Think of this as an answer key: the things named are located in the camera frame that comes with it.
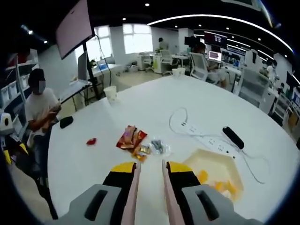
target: white cable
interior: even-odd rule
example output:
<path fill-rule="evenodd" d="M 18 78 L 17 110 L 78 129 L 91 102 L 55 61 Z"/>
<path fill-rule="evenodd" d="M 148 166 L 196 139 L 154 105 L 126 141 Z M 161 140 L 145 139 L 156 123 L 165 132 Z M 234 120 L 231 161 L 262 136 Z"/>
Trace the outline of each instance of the white cable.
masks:
<path fill-rule="evenodd" d="M 181 110 L 181 109 L 184 110 L 184 111 L 186 112 L 186 118 L 185 118 L 185 120 L 184 120 L 183 123 L 186 124 L 186 123 L 188 122 L 188 111 L 187 111 L 186 108 L 181 107 L 181 108 L 178 108 L 177 110 L 173 111 L 173 113 L 171 114 L 171 116 L 170 116 L 170 118 L 169 118 L 169 128 L 170 128 L 171 131 L 173 131 L 173 133 L 178 134 L 178 135 L 187 135 L 187 136 L 190 136 L 190 137 L 217 137 L 217 138 L 219 138 L 219 140 L 221 140 L 221 141 L 223 141 L 223 142 L 229 144 L 230 146 L 232 146 L 238 153 L 241 153 L 241 156 L 243 157 L 243 159 L 244 159 L 244 161 L 245 161 L 245 163 L 246 163 L 246 166 L 248 167 L 248 169 L 249 169 L 251 175 L 252 175 L 253 178 L 256 180 L 256 182 L 258 182 L 258 183 L 260 183 L 260 184 L 265 184 L 265 182 L 260 181 L 260 180 L 258 180 L 258 179 L 256 178 L 256 176 L 254 175 L 254 173 L 252 172 L 252 170 L 251 170 L 251 168 L 250 168 L 250 166 L 249 166 L 249 164 L 248 164 L 248 161 L 246 160 L 246 157 L 251 158 L 251 159 L 262 158 L 262 159 L 267 163 L 268 168 L 269 168 L 269 172 L 270 172 L 270 165 L 269 165 L 268 160 L 267 160 L 265 157 L 253 157 L 253 156 L 250 156 L 250 155 L 248 155 L 247 153 L 245 153 L 244 150 L 239 149 L 238 146 L 237 146 L 235 143 L 230 143 L 230 142 L 232 142 L 230 139 L 229 139 L 229 142 L 228 142 L 227 140 L 222 140 L 222 138 L 225 138 L 225 137 L 220 136 L 220 135 L 214 135 L 214 134 L 211 134 L 211 135 L 191 135 L 191 134 L 187 134 L 187 133 L 179 133 L 179 132 L 176 132 L 176 131 L 172 128 L 172 126 L 171 126 L 171 120 L 172 120 L 174 114 L 175 114 L 177 111 Z"/>

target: power cord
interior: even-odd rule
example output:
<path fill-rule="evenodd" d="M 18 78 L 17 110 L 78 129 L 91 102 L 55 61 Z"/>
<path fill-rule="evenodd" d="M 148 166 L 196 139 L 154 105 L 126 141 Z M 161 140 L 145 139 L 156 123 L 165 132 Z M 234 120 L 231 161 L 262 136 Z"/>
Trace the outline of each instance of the power cord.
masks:
<path fill-rule="evenodd" d="M 97 34 L 96 34 L 96 37 L 98 39 L 100 51 L 101 51 L 101 53 L 102 53 L 102 55 L 104 57 L 105 64 L 106 64 L 106 66 L 107 66 L 107 68 L 109 70 L 109 86 L 111 86 L 112 85 L 112 72 L 111 72 L 111 69 L 109 68 L 109 66 L 107 64 L 107 61 L 106 61 L 106 58 L 105 58 L 105 56 L 103 54 L 103 51 L 102 51 L 102 48 L 101 48 L 101 44 L 100 44 L 100 38 L 99 38 L 99 36 Z"/>
<path fill-rule="evenodd" d="M 232 146 L 232 147 L 233 147 L 233 148 L 234 148 L 234 149 L 235 149 L 235 150 L 243 157 L 243 159 L 244 159 L 244 161 L 245 161 L 245 163 L 246 163 L 246 166 L 248 167 L 248 169 L 249 169 L 251 175 L 252 175 L 253 178 L 256 180 L 256 182 L 258 182 L 258 183 L 260 183 L 260 184 L 265 184 L 265 182 L 260 181 L 259 179 L 256 178 L 256 176 L 254 175 L 254 173 L 252 172 L 252 170 L 251 170 L 251 168 L 250 168 L 250 166 L 249 166 L 248 161 L 246 160 L 246 157 L 248 157 L 248 158 L 250 158 L 250 159 L 261 158 L 261 159 L 263 159 L 263 160 L 266 162 L 266 164 L 268 165 L 269 172 L 270 172 L 270 164 L 269 164 L 268 160 L 267 160 L 265 157 L 252 157 L 252 156 L 248 155 L 244 150 L 239 149 L 238 146 L 237 146 L 235 143 L 230 143 L 230 142 L 232 142 L 230 139 L 224 140 L 224 139 L 223 139 L 224 137 L 223 137 L 223 136 L 220 136 L 220 135 L 214 135 L 214 134 L 210 134 L 210 135 L 191 135 L 191 134 L 187 134 L 187 133 L 179 133 L 179 132 L 176 132 L 176 131 L 172 128 L 172 126 L 171 126 L 171 120 L 172 120 L 174 114 L 175 114 L 176 112 L 178 112 L 179 110 L 184 110 L 185 113 L 186 113 L 186 118 L 185 118 L 183 124 L 187 124 L 187 122 L 188 122 L 188 111 L 187 111 L 187 109 L 184 108 L 184 107 L 178 108 L 177 110 L 173 111 L 173 113 L 171 114 L 171 116 L 170 116 L 170 118 L 169 118 L 169 128 L 170 128 L 171 131 L 173 131 L 175 134 L 178 134 L 178 135 L 187 135 L 187 136 L 190 136 L 190 137 L 217 137 L 217 138 L 219 138 L 219 140 L 221 140 L 221 141 L 223 141 L 223 142 L 229 144 L 230 146 Z"/>

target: window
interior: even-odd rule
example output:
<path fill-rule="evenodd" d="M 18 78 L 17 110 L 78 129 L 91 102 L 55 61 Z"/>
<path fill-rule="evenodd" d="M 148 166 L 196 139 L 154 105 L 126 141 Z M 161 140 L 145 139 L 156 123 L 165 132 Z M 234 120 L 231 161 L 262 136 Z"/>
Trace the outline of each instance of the window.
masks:
<path fill-rule="evenodd" d="M 125 53 L 152 52 L 151 27 L 144 24 L 124 24 Z"/>
<path fill-rule="evenodd" d="M 95 34 L 99 36 L 100 45 L 98 38 L 95 36 L 86 42 L 86 48 L 89 55 L 89 60 L 100 61 L 103 58 L 112 56 L 112 44 L 110 39 L 110 32 L 108 26 L 95 27 Z M 79 56 L 83 54 L 83 46 L 79 46 L 75 49 L 76 61 L 78 62 Z"/>

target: man in white t-shirt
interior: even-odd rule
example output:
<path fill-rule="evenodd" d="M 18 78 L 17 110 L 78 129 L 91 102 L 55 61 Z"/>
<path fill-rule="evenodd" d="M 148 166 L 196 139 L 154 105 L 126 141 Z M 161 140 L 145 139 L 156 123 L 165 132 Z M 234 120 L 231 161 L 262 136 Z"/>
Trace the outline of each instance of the man in white t-shirt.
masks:
<path fill-rule="evenodd" d="M 202 42 L 199 42 L 193 48 L 193 52 L 205 55 L 205 48 L 206 48 L 205 44 L 203 44 Z M 208 65 L 208 62 L 205 60 L 205 64 L 206 64 L 208 72 L 212 72 L 208 75 L 206 81 L 209 83 L 217 82 L 218 86 L 226 89 L 227 82 L 226 82 L 225 72 L 218 70 L 218 64 L 216 64 L 216 63 L 212 64 L 212 65 Z"/>
<path fill-rule="evenodd" d="M 32 93 L 25 102 L 26 120 L 33 132 L 34 153 L 38 167 L 47 173 L 46 162 L 43 161 L 46 161 L 48 154 L 51 124 L 56 120 L 61 106 L 53 90 L 46 88 L 42 69 L 34 69 L 30 73 L 28 85 Z"/>
<path fill-rule="evenodd" d="M 267 74 L 269 79 L 274 82 L 274 78 L 277 76 L 276 74 L 276 67 L 277 67 L 277 62 L 276 60 L 273 60 L 272 65 L 267 67 Z"/>

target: red snack package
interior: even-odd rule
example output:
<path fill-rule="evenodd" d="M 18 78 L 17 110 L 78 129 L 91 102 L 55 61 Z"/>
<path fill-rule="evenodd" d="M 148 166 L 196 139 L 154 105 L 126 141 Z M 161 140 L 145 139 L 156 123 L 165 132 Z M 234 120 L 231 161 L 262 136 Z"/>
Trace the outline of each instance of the red snack package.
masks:
<path fill-rule="evenodd" d="M 89 139 L 86 144 L 87 145 L 94 145 L 96 144 L 96 141 L 97 141 L 97 138 L 92 138 L 92 139 Z"/>
<path fill-rule="evenodd" d="M 131 143 L 125 143 L 125 140 L 128 142 L 128 136 L 131 136 Z M 117 142 L 117 147 L 123 150 L 128 150 L 133 152 L 134 149 L 142 142 L 142 140 L 147 136 L 147 134 L 141 130 L 137 130 L 136 127 L 128 126 L 122 135 L 122 137 Z"/>

